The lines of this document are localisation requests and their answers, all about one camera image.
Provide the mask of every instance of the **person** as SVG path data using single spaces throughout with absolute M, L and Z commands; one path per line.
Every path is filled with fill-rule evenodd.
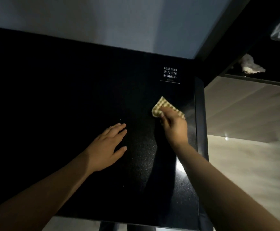
M 160 109 L 165 136 L 196 190 L 216 230 L 280 231 L 280 221 L 196 152 L 187 139 L 187 122 L 168 107 Z M 0 230 L 42 230 L 95 171 L 115 163 L 114 152 L 126 124 L 107 128 L 65 167 L 0 205 Z

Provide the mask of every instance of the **black sticker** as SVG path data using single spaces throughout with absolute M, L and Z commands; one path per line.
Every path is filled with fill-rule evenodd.
M 161 74 L 160 81 L 180 83 L 180 77 L 177 68 L 164 67 Z

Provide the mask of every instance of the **yellow checkered cloth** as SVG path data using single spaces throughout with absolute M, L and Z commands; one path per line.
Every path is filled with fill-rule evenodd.
M 157 102 L 157 104 L 153 107 L 152 109 L 152 115 L 153 117 L 159 117 L 160 114 L 162 113 L 159 108 L 160 107 L 170 107 L 172 108 L 174 111 L 176 111 L 178 113 L 178 115 L 181 118 L 185 119 L 185 114 L 182 113 L 180 110 L 178 110 L 177 108 L 175 108 L 172 104 L 170 104 L 163 96 L 159 99 L 159 101 Z

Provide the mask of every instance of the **hand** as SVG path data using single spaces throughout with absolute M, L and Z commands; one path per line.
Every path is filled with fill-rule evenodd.
M 123 156 L 127 147 L 121 147 L 115 153 L 114 150 L 127 133 L 127 130 L 123 130 L 125 127 L 126 124 L 120 123 L 110 126 L 82 152 L 89 157 L 90 170 L 100 171 L 114 164 Z
M 161 107 L 159 110 L 162 111 L 160 114 L 162 126 L 171 147 L 174 148 L 181 144 L 188 144 L 186 120 L 169 107 Z

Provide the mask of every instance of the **person's left arm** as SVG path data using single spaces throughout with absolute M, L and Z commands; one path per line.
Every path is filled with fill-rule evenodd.
M 122 157 L 127 147 L 114 149 L 127 133 L 119 133 L 125 127 L 109 127 L 66 166 L 1 204 L 0 230 L 42 230 L 90 174 Z

